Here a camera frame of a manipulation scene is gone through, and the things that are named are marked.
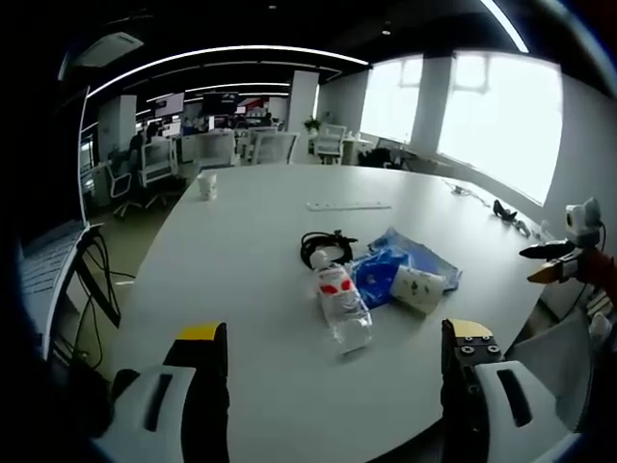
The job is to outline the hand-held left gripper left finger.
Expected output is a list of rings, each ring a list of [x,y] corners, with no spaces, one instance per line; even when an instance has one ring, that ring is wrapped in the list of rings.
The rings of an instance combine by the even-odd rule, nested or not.
[[[109,462],[228,462],[228,330],[193,325],[162,364],[122,369],[113,419],[94,440]]]

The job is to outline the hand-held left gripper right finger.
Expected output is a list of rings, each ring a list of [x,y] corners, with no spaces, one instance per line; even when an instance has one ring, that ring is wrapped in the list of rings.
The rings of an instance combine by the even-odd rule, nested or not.
[[[565,462],[581,435],[522,363],[506,361],[492,332],[442,322],[443,462]]]

